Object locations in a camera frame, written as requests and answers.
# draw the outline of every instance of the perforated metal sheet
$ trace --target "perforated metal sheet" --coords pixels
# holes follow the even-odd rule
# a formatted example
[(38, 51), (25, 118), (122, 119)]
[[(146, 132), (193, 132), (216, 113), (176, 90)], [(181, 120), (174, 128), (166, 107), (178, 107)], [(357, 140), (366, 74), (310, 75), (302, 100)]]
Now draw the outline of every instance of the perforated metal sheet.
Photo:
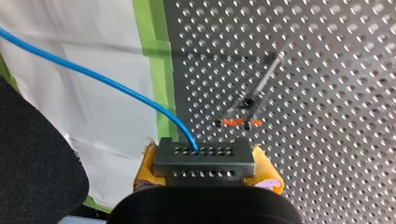
[[(393, 0), (166, 0), (177, 114), (199, 140), (262, 144), (305, 223), (396, 223)], [(260, 80), (263, 126), (212, 119)]]

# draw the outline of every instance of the white sheet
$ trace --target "white sheet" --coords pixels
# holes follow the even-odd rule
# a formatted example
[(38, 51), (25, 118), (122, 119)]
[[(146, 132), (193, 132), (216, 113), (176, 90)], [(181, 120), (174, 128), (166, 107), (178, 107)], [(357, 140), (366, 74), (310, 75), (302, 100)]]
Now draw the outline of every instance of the white sheet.
[[(153, 98), (131, 0), (2, 0), (0, 25)], [(0, 52), (23, 97), (80, 156), (95, 201), (112, 208), (130, 194), (143, 146), (157, 137), (155, 110), (4, 39)]]

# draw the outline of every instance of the gray fabric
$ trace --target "gray fabric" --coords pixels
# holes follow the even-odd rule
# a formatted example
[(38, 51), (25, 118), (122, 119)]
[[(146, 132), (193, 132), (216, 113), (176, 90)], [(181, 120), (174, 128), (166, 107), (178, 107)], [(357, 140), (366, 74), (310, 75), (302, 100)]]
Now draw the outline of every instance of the gray fabric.
[(88, 188), (64, 138), (0, 77), (0, 223), (58, 223)]

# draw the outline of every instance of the yellow part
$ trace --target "yellow part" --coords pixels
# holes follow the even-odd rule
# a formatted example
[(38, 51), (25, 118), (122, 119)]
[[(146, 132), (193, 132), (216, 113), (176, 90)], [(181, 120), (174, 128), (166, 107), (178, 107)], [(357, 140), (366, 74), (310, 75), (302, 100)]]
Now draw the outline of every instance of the yellow part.
[(146, 180), (149, 183), (166, 186), (164, 177), (156, 177), (152, 172), (152, 163), (154, 161), (155, 152), (157, 151), (157, 146), (153, 141), (145, 148), (145, 156), (140, 164), (140, 169), (137, 172), (136, 178), (134, 179), (134, 190), (136, 189), (136, 184), (138, 180)]
[[(157, 151), (157, 146), (154, 142), (150, 142), (150, 144), (145, 148), (144, 158), (140, 165), (140, 169), (134, 179), (134, 189), (136, 188), (136, 183), (138, 180), (145, 180), (149, 183), (153, 183), (156, 185), (166, 186), (166, 181), (164, 177), (156, 177), (154, 176), (152, 170), (153, 161), (155, 152)], [(246, 178), (245, 185), (254, 186), (255, 184), (266, 180), (266, 179), (276, 179), (281, 183), (280, 187), (274, 187), (274, 192), (277, 194), (281, 194), (284, 188), (284, 182), (282, 177), (279, 175), (273, 164), (270, 160), (265, 156), (264, 152), (260, 148), (260, 146), (255, 146), (253, 148), (253, 157), (256, 162), (256, 174), (254, 177)]]
[(280, 174), (275, 169), (274, 165), (271, 163), (270, 159), (265, 156), (265, 153), (262, 151), (259, 145), (256, 145), (253, 148), (252, 153), (254, 161), (256, 162), (256, 174), (254, 177), (246, 178), (245, 185), (254, 186), (255, 184), (266, 179), (276, 179), (280, 181), (280, 187), (274, 187), (273, 191), (277, 194), (281, 194), (283, 192), (283, 188), (285, 187), (285, 183), (283, 182)]

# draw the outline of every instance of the cable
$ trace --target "cable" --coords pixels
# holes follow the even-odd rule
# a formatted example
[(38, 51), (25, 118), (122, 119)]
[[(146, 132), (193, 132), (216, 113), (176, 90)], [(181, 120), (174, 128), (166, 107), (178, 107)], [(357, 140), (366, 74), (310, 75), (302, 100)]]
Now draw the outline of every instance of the cable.
[(0, 36), (2, 36), (5, 40), (11, 42), (12, 44), (20, 47), (21, 49), (27, 50), (37, 56), (47, 59), (53, 63), (57, 63), (63, 67), (80, 72), (88, 77), (92, 77), (98, 81), (101, 81), (101, 82), (107, 84), (110, 87), (113, 87), (119, 91), (122, 91), (122, 92), (134, 97), (135, 99), (139, 100), (140, 102), (142, 102), (146, 105), (153, 107), (154, 109), (163, 113), (166, 117), (168, 117), (170, 120), (172, 120), (176, 124), (176, 126), (186, 135), (193, 150), (197, 151), (199, 149), (197, 143), (195, 142), (194, 136), (192, 136), (192, 133), (187, 128), (187, 126), (180, 119), (178, 119), (174, 114), (172, 114), (169, 110), (165, 109), (163, 106), (155, 103), (154, 101), (150, 100), (149, 98), (137, 93), (136, 91), (129, 89), (128, 87), (120, 84), (119, 82), (116, 82), (108, 77), (100, 75), (99, 73), (96, 73), (88, 68), (80, 66), (76, 63), (71, 63), (65, 59), (62, 59), (58, 56), (48, 53), (42, 49), (38, 49), (38, 48), (24, 42), (23, 40), (18, 39), (16, 36), (10, 34), (6, 30), (4, 30), (2, 27), (0, 27)]

